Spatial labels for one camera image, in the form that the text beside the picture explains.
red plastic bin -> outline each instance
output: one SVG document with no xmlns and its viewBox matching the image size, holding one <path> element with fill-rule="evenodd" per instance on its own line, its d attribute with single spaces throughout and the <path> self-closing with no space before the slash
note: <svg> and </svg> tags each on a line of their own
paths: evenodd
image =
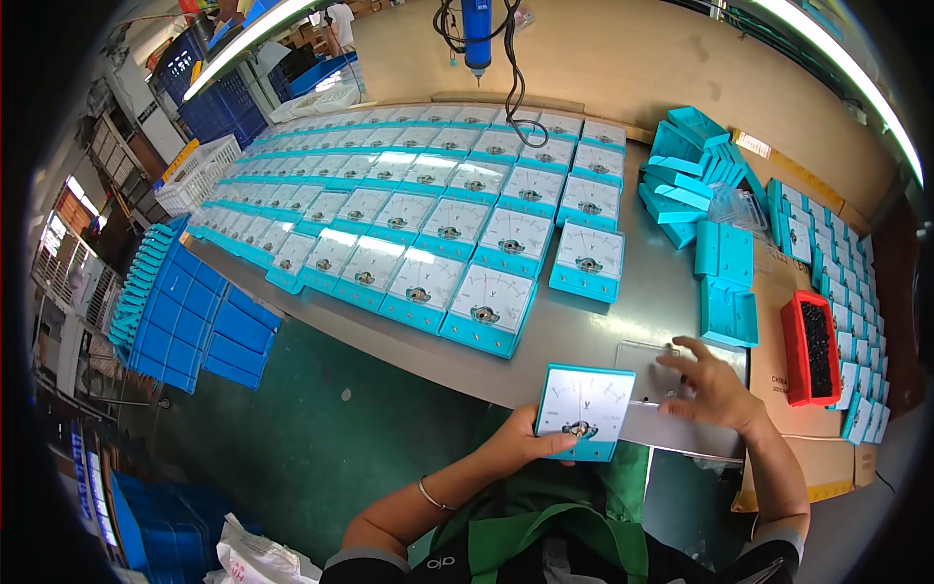
<svg viewBox="0 0 934 584">
<path fill-rule="evenodd" d="M 801 303 L 820 306 L 827 319 L 828 359 L 830 359 L 830 396 L 811 395 L 811 365 L 808 342 L 804 334 Z M 788 304 L 782 306 L 782 328 L 785 330 L 785 358 L 788 361 L 788 403 L 792 406 L 833 406 L 840 401 L 840 355 L 837 353 L 836 332 L 827 298 L 815 292 L 797 290 Z"/>
</svg>

black shirt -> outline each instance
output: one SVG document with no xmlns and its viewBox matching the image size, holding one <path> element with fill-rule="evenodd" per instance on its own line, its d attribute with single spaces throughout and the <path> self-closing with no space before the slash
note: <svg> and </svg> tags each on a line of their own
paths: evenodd
<svg viewBox="0 0 934 584">
<path fill-rule="evenodd" d="M 658 584 L 791 582 L 798 571 L 801 547 L 800 537 L 793 531 L 787 528 L 767 530 L 765 534 L 757 534 L 751 548 L 736 562 L 714 573 L 649 534 L 645 536 L 645 544 L 648 582 Z M 543 536 L 505 563 L 496 581 L 498 584 L 550 584 L 573 581 L 571 575 L 597 578 L 590 580 L 592 584 L 600 580 L 606 584 L 627 581 L 625 573 L 559 530 Z M 467 532 L 464 531 L 411 570 L 405 560 L 384 550 L 344 549 L 328 560 L 320 584 L 469 584 L 470 581 Z"/>
</svg>

white plastic bag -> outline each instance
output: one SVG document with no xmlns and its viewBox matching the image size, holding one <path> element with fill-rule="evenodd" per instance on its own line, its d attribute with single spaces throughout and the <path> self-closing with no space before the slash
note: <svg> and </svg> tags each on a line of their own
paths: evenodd
<svg viewBox="0 0 934 584">
<path fill-rule="evenodd" d="M 205 584 L 317 584 L 321 569 L 307 556 L 243 528 L 233 513 L 225 517 L 218 542 L 223 570 L 208 572 Z"/>
</svg>

hand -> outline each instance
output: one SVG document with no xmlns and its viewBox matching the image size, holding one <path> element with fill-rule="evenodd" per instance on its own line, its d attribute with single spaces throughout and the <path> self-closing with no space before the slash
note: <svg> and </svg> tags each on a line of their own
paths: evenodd
<svg viewBox="0 0 934 584">
<path fill-rule="evenodd" d="M 483 459 L 494 475 L 508 477 L 535 459 L 558 454 L 577 444 L 577 437 L 571 434 L 535 437 L 537 417 L 538 404 L 517 408 L 474 454 Z"/>
<path fill-rule="evenodd" d="M 732 428 L 740 434 L 744 434 L 754 420 L 766 415 L 762 400 L 750 393 L 733 368 L 711 355 L 698 339 L 676 336 L 672 342 L 691 349 L 698 360 L 662 355 L 656 361 L 685 374 L 697 393 L 694 401 L 668 400 L 658 411 Z"/>
</svg>

ceiling light tube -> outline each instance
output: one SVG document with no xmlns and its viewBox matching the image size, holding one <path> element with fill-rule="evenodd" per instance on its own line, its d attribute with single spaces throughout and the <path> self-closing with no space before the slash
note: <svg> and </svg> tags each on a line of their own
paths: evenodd
<svg viewBox="0 0 934 584">
<path fill-rule="evenodd" d="M 190 100 L 196 93 L 201 91 L 211 78 L 218 74 L 220 69 L 229 63 L 241 51 L 255 43 L 261 36 L 265 35 L 273 28 L 284 21 L 295 16 L 305 8 L 319 0 L 283 0 L 275 5 L 269 12 L 260 16 L 255 22 L 248 26 L 242 33 L 236 36 L 224 50 L 214 58 L 207 68 L 201 72 L 201 75 L 191 84 L 185 92 L 183 101 Z"/>
<path fill-rule="evenodd" d="M 918 158 L 918 153 L 915 151 L 914 145 L 908 137 L 908 133 L 905 132 L 905 128 L 901 125 L 899 117 L 895 115 L 895 111 L 888 105 L 882 92 L 879 91 L 875 83 L 872 82 L 872 79 L 866 75 L 862 68 L 856 64 L 853 57 L 847 54 L 846 50 L 844 50 L 827 31 L 787 0 L 753 1 L 784 21 L 788 26 L 796 30 L 799 35 L 814 43 L 818 49 L 823 51 L 824 54 L 855 83 L 859 90 L 863 92 L 863 95 L 866 96 L 866 99 L 875 107 L 875 110 L 879 112 L 884 126 L 892 132 L 892 135 L 908 158 L 914 175 L 918 179 L 918 184 L 924 187 L 924 170 L 921 168 L 921 160 Z"/>
</svg>

